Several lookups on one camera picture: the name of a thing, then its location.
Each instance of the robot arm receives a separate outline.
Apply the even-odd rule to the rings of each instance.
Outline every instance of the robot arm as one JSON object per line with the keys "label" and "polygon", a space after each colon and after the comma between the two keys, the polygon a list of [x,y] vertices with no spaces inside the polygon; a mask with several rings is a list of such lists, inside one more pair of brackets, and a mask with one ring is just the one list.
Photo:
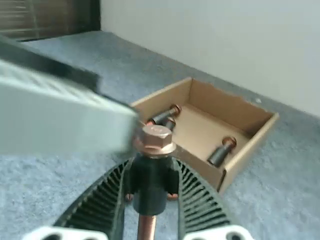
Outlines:
{"label": "robot arm", "polygon": [[128,150],[138,113],[97,84],[93,73],[0,39],[0,154]]}
{"label": "robot arm", "polygon": [[[130,149],[138,113],[99,94],[97,84],[92,73],[0,39],[0,154]],[[165,127],[143,129],[148,134],[153,131],[151,137],[156,138],[161,128]],[[164,131],[171,134],[168,128]],[[200,175],[168,152],[157,154],[141,151],[134,160],[115,166],[53,226],[40,227],[23,240],[120,240],[127,194],[134,195],[134,209],[140,214],[137,239],[152,240],[155,226],[150,220],[165,209],[167,193],[178,194],[179,240],[253,240],[234,223],[218,193]]]}

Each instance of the cardboard box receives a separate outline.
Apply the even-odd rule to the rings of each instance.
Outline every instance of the cardboard box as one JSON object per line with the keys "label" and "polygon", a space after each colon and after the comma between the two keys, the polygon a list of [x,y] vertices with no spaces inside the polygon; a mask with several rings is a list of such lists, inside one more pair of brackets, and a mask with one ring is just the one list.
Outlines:
{"label": "cardboard box", "polygon": [[[230,95],[210,83],[186,78],[132,104],[142,121],[172,104],[182,106],[176,120],[173,141],[178,145],[174,156],[186,162],[222,193],[246,166],[250,155],[279,118],[239,96]],[[222,144],[224,136],[234,136],[237,146],[221,167],[207,162]]]}

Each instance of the cardboard flap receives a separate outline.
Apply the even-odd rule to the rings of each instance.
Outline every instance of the cardboard flap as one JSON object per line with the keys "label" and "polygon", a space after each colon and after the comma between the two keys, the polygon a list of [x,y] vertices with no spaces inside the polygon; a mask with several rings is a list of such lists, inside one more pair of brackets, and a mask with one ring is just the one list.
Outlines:
{"label": "cardboard flap", "polygon": [[279,114],[275,113],[272,118],[250,139],[250,141],[239,151],[231,161],[224,165],[224,179],[219,188],[219,192],[223,192],[233,181],[236,175],[241,172],[248,164],[250,156],[254,150],[257,149],[259,144],[266,138],[267,132],[276,123]]}
{"label": "cardboard flap", "polygon": [[192,81],[189,103],[251,136],[273,115],[239,96],[223,92],[210,83],[196,80]]}
{"label": "cardboard flap", "polygon": [[187,163],[210,185],[212,185],[215,189],[218,189],[223,175],[223,171],[221,169],[212,168],[207,162],[201,161],[196,156],[192,155],[190,152],[183,149],[179,145],[177,145],[173,156],[183,163]]}

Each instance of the copper bolt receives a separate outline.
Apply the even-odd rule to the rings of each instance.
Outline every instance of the copper bolt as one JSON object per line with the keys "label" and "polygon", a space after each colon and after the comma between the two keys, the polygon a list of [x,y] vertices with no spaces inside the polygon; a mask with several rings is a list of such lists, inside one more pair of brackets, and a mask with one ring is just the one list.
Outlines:
{"label": "copper bolt", "polygon": [[173,193],[173,194],[168,193],[168,195],[167,195],[167,198],[166,198],[166,199],[168,199],[168,201],[174,201],[174,200],[177,200],[177,199],[178,199],[178,194],[176,194],[176,193]]}
{"label": "copper bolt", "polygon": [[129,203],[129,202],[131,202],[133,199],[134,199],[134,195],[133,195],[133,194],[128,193],[128,194],[125,195],[125,201],[126,201],[126,202]]}
{"label": "copper bolt", "polygon": [[[128,193],[127,195],[125,195],[125,201],[126,202],[130,203],[130,202],[132,202],[133,199],[134,199],[134,195],[133,194],[129,194]],[[176,194],[176,193],[173,193],[173,194],[168,193],[166,199],[168,201],[177,200],[178,199],[178,194]]]}
{"label": "copper bolt", "polygon": [[170,129],[161,125],[144,126],[134,141],[141,153],[149,156],[165,156],[176,149]]}
{"label": "copper bolt", "polygon": [[154,240],[156,216],[139,215],[137,240]]}
{"label": "copper bolt", "polygon": [[222,139],[222,144],[223,145],[230,144],[232,146],[232,149],[234,149],[237,146],[237,140],[234,136],[225,136]]}
{"label": "copper bolt", "polygon": [[145,123],[146,126],[151,126],[151,125],[154,125],[155,122],[153,120],[149,120]]}
{"label": "copper bolt", "polygon": [[181,108],[181,106],[178,105],[178,104],[172,104],[172,105],[170,106],[170,110],[172,110],[172,115],[175,116],[175,117],[177,117],[177,116],[179,116],[179,114],[181,113],[182,108]]}

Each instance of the black cylindrical part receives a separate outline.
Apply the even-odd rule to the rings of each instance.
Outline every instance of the black cylindrical part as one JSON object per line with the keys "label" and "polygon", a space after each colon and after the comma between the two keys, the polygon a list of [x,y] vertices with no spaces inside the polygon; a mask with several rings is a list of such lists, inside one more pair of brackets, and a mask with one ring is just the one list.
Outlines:
{"label": "black cylindrical part", "polygon": [[176,126],[176,121],[173,118],[168,117],[164,126],[173,131]]}
{"label": "black cylindrical part", "polygon": [[138,154],[131,166],[133,188],[133,208],[141,215],[154,216],[166,208],[166,176],[172,158],[151,158]]}
{"label": "black cylindrical part", "polygon": [[207,161],[219,168],[233,147],[234,145],[232,142],[227,142],[226,144],[217,147]]}
{"label": "black cylindrical part", "polygon": [[164,120],[167,119],[167,117],[171,117],[173,115],[172,110],[164,111],[159,113],[158,115],[152,117],[150,120],[155,124],[155,125],[161,125]]}

